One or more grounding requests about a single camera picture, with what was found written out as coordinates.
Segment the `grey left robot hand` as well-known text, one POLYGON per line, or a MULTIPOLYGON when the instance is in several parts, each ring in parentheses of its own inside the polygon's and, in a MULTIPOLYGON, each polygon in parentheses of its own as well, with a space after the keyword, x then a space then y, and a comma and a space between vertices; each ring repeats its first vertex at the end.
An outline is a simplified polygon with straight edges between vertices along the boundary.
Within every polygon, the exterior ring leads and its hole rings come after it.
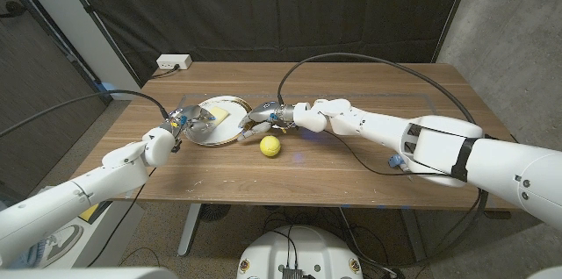
POLYGON ((169 123, 173 134, 211 132, 216 128, 214 121, 214 115, 199 105, 177 108, 169 114, 169 123))

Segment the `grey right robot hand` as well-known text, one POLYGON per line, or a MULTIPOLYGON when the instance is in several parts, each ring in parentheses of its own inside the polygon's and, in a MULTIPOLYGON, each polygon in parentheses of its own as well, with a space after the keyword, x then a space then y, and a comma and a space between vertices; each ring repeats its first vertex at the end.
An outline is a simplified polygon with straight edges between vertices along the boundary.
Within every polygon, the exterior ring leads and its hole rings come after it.
POLYGON ((268 132, 271 127, 288 129, 295 126, 294 106, 278 102, 266 102, 248 112, 239 123, 242 129, 238 141, 243 141, 258 133, 268 132))

